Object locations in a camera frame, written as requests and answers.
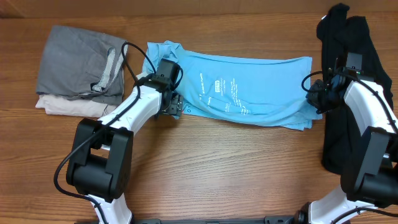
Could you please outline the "beige folded garment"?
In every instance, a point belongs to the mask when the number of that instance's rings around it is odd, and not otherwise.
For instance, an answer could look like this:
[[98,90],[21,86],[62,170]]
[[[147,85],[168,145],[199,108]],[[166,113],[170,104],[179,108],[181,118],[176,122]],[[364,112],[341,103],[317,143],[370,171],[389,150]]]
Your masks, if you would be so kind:
[[117,105],[97,103],[92,100],[67,100],[61,96],[40,95],[36,108],[47,114],[100,118],[113,112]]

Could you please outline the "light blue t-shirt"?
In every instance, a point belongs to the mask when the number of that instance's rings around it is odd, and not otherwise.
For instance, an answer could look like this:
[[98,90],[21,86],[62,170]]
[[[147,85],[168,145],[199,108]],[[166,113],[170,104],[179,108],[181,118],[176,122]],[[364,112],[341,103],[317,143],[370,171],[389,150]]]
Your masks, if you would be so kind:
[[162,59],[182,68],[176,91],[183,96],[184,114],[301,131],[322,118],[305,97],[311,57],[280,60],[207,55],[169,40],[149,42],[146,54],[144,72],[156,70]]

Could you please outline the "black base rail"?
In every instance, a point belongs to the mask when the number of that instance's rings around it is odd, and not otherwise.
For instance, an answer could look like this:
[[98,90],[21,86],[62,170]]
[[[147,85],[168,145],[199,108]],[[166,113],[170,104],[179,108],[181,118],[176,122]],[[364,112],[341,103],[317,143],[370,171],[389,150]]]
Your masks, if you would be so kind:
[[132,218],[131,224],[304,224],[308,220],[303,216],[268,216],[264,218],[236,218],[236,219],[219,219],[219,220],[160,220],[145,219],[135,220]]

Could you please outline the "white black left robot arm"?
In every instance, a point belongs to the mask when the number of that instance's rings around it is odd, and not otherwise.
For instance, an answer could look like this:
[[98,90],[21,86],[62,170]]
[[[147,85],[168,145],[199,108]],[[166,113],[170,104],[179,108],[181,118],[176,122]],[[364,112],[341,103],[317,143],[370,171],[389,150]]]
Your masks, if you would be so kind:
[[178,64],[162,59],[154,73],[141,75],[131,94],[110,114],[77,126],[66,181],[92,204],[100,223],[134,223],[124,192],[131,175],[134,135],[160,114],[181,116]]

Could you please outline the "grey folded shorts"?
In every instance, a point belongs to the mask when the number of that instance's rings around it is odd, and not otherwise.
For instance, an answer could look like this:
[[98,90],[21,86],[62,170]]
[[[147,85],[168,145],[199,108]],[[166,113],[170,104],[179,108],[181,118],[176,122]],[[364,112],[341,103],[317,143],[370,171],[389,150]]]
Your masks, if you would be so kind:
[[102,32],[53,26],[42,54],[36,94],[121,104],[125,42]]

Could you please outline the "black garment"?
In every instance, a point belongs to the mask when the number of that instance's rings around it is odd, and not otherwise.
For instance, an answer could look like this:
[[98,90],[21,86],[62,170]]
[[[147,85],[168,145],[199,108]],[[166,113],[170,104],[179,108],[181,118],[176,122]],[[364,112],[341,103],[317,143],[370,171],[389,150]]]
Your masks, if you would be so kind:
[[[328,70],[335,67],[339,56],[346,52],[361,54],[364,72],[375,76],[376,82],[384,89],[386,101],[393,108],[392,80],[382,67],[371,40],[366,18],[347,17],[348,11],[348,5],[339,3],[333,6],[317,25],[317,38],[322,42],[323,79],[328,79]],[[322,157],[324,168],[334,174],[342,174],[359,138],[358,126],[348,107],[340,105],[327,112]]]

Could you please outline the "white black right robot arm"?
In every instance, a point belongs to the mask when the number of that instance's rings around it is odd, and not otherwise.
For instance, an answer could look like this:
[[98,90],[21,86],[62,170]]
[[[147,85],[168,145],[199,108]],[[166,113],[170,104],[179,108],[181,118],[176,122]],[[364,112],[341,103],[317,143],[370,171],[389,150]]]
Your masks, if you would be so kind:
[[359,131],[340,184],[327,196],[310,202],[289,223],[349,223],[363,212],[388,217],[397,204],[397,118],[383,95],[383,87],[362,69],[363,56],[347,52],[336,59],[326,81],[307,89],[308,103],[318,114],[345,105]]

